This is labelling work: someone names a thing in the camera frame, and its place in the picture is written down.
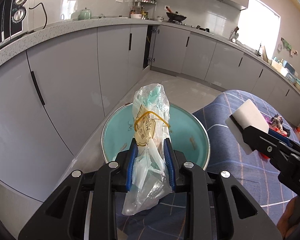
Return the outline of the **person's right hand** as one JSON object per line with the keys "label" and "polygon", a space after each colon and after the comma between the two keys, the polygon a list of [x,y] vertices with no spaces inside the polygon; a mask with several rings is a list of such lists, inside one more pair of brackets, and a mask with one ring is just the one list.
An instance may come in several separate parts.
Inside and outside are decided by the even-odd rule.
{"label": "person's right hand", "polygon": [[289,201],[283,215],[280,217],[276,225],[277,229],[281,233],[282,239],[286,239],[287,237],[289,237],[298,227],[297,224],[289,224],[289,219],[294,213],[296,201],[298,200],[298,198],[299,197],[296,196]]}

